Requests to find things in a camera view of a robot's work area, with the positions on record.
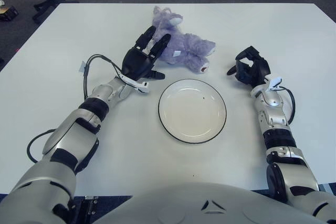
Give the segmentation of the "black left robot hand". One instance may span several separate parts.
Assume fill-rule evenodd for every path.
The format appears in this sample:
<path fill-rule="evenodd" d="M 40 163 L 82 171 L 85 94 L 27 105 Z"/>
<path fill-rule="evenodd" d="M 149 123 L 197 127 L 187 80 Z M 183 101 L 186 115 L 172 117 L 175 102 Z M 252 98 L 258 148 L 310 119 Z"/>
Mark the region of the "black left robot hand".
<path fill-rule="evenodd" d="M 144 49 L 149 44 L 155 32 L 155 26 L 149 27 L 140 35 L 135 45 L 126 53 L 121 68 L 121 72 L 124 76 L 134 81 L 138 81 L 141 78 L 154 80 L 165 79 L 165 74 L 152 70 L 152 68 L 154 67 L 155 61 L 166 49 L 170 42 L 171 35 L 165 34 L 153 45 L 147 54 L 144 52 Z"/>

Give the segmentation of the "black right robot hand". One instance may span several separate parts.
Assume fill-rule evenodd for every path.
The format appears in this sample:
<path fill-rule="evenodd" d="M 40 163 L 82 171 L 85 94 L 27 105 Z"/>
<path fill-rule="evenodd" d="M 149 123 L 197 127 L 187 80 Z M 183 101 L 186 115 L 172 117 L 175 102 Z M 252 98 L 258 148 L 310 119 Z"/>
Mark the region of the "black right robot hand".
<path fill-rule="evenodd" d="M 240 52 L 235 60 L 235 65 L 228 70 L 227 75 L 235 74 L 238 81 L 253 88 L 265 84 L 265 76 L 271 74 L 268 62 L 253 46 Z"/>

